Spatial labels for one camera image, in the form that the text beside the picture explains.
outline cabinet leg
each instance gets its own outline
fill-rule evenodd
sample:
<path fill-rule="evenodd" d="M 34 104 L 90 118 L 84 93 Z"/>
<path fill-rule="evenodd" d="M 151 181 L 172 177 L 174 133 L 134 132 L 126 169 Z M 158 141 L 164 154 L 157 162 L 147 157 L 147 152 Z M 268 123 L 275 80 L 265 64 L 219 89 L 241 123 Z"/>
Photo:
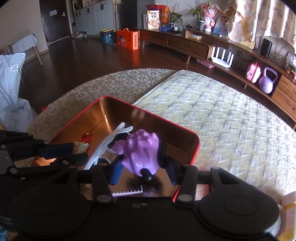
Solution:
<path fill-rule="evenodd" d="M 187 57 L 187 64 L 189 63 L 189 61 L 190 61 L 190 58 L 191 58 L 191 56 L 190 55 L 188 55 L 188 57 Z"/>

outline pink toy box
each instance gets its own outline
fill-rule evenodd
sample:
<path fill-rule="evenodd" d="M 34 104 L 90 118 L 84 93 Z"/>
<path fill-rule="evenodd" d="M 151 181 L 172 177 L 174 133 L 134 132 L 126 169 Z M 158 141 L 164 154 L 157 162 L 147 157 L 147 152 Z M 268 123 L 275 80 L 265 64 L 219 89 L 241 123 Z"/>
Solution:
<path fill-rule="evenodd" d="M 199 62 L 200 64 L 202 64 L 202 65 L 208 67 L 209 69 L 214 68 L 213 65 L 211 65 L 211 64 L 209 64 L 209 63 L 207 63 L 207 62 L 204 62 L 203 60 L 201 60 L 201 59 L 199 59 L 199 58 L 197 58 L 196 61 Z"/>
<path fill-rule="evenodd" d="M 246 73 L 246 78 L 248 81 L 251 81 L 252 83 L 255 83 L 257 79 L 259 79 L 261 75 L 261 67 L 259 64 L 256 63 L 251 63 L 248 67 L 247 73 Z"/>

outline wooden floor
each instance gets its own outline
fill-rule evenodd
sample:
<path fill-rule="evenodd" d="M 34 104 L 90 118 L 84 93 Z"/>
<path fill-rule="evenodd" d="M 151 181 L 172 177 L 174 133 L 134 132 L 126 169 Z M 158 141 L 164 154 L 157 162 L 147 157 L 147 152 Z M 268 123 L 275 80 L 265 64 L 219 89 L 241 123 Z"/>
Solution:
<path fill-rule="evenodd" d="M 19 96 L 27 99 L 40 113 L 42 106 L 54 102 L 76 86 L 106 74 L 137 68 L 187 69 L 244 92 L 294 128 L 295 122 L 289 116 L 252 88 L 244 90 L 241 81 L 217 68 L 208 69 L 193 58 L 189 64 L 185 63 L 186 60 L 185 54 L 157 45 L 131 51 L 103 45 L 94 38 L 64 39 L 50 46 L 49 52 L 42 55 L 43 66 L 37 58 L 24 65 L 27 76 L 23 77 Z"/>

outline purple plush toy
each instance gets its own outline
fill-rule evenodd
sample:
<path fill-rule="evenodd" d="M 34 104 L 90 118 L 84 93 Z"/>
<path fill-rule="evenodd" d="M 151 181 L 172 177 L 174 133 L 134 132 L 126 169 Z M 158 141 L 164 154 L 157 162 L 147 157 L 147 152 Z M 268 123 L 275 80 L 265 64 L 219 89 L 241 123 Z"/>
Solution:
<path fill-rule="evenodd" d="M 150 181 L 158 169 L 157 151 L 159 139 L 155 133 L 138 130 L 125 140 L 115 142 L 112 150 L 124 155 L 121 164 L 130 172 Z"/>

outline chair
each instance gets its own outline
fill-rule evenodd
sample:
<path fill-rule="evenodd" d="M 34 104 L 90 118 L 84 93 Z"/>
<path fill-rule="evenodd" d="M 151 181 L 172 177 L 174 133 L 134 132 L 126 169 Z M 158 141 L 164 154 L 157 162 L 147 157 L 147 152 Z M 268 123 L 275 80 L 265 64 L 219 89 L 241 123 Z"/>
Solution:
<path fill-rule="evenodd" d="M 0 50 L 0 55 L 10 55 L 10 54 L 13 54 L 12 45 L 8 45 Z M 27 77 L 24 67 L 22 68 L 22 72 L 24 72 L 25 76 Z"/>
<path fill-rule="evenodd" d="M 0 50 L 0 55 L 10 55 L 13 54 L 12 45 L 8 45 Z"/>

